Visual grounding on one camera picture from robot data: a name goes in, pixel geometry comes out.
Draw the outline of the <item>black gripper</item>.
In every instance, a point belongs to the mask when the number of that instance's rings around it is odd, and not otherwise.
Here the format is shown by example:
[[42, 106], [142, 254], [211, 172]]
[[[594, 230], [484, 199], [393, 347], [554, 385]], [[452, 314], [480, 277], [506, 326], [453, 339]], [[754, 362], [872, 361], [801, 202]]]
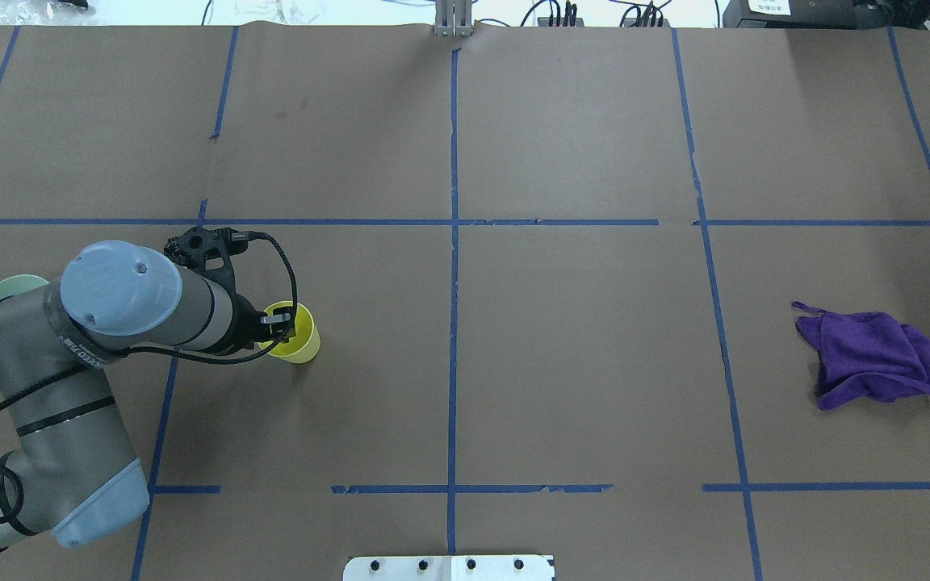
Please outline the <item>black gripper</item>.
[[235, 295], [232, 305], [228, 353], [243, 352], [258, 343], [287, 340], [295, 335], [295, 313], [292, 311], [272, 314], [258, 311], [244, 295]]

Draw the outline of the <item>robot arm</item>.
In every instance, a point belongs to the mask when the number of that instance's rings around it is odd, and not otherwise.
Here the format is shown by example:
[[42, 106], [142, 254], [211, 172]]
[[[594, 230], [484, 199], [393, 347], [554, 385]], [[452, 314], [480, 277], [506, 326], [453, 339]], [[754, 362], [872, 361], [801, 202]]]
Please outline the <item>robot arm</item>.
[[0, 298], [0, 553], [52, 534], [95, 543], [143, 517], [150, 486], [106, 368], [133, 354], [233, 366], [295, 333], [237, 293], [233, 255], [264, 232], [195, 227], [158, 251], [85, 247], [60, 278]]

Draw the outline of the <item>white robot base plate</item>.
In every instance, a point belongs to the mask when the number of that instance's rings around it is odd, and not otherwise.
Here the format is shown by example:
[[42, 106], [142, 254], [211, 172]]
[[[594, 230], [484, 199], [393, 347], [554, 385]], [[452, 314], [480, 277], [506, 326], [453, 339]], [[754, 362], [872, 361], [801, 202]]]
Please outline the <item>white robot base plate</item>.
[[552, 556], [473, 554], [362, 556], [344, 566], [343, 580], [556, 580]]

